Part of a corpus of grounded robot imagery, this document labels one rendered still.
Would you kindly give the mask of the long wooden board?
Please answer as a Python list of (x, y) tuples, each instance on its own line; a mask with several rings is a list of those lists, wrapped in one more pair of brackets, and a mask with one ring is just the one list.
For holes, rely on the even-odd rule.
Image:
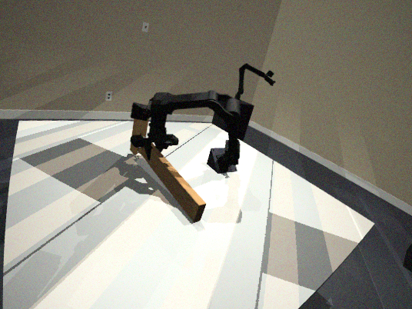
[(151, 143), (151, 146), (153, 148), (151, 149), (150, 161), (147, 158), (144, 147), (141, 147), (142, 156), (183, 208), (186, 215), (193, 222), (200, 221), (206, 202), (200, 198), (153, 143)]

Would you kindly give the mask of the dark brown wooden post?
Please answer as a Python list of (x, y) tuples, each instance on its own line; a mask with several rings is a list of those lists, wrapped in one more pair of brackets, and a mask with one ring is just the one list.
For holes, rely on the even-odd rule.
[[(144, 136), (146, 137), (148, 122), (149, 122), (149, 118), (148, 118), (148, 121), (143, 121), (143, 120), (139, 120), (139, 119), (134, 118), (132, 135), (141, 135), (143, 137)], [(138, 152), (141, 153), (141, 147), (136, 148), (136, 147), (134, 147), (134, 145), (132, 143), (131, 143), (130, 150), (131, 150), (133, 155), (136, 155)]]

